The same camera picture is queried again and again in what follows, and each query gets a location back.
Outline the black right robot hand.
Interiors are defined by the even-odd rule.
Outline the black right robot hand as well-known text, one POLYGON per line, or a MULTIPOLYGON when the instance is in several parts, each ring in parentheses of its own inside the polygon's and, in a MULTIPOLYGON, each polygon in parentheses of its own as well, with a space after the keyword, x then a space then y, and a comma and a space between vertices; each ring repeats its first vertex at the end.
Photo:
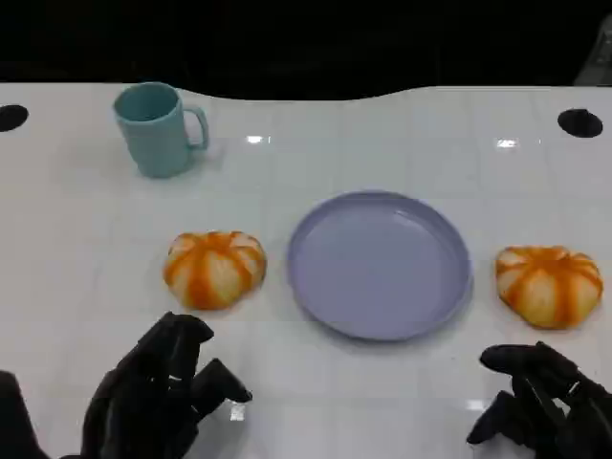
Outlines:
POLYGON ((479 361, 510 376, 512 391, 496 395, 472 427, 468 444, 502 435, 536 458, 611 456, 611 393, 573 361, 542 341, 493 345, 479 361))

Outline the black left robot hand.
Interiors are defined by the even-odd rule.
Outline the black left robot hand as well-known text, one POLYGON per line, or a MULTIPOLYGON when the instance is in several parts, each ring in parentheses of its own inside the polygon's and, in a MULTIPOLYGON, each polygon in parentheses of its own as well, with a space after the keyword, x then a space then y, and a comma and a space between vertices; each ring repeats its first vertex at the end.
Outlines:
POLYGON ((83 458, 182 458, 199 423, 252 393, 218 359, 197 367, 214 333, 192 315, 163 315, 99 384, 85 413, 83 458))

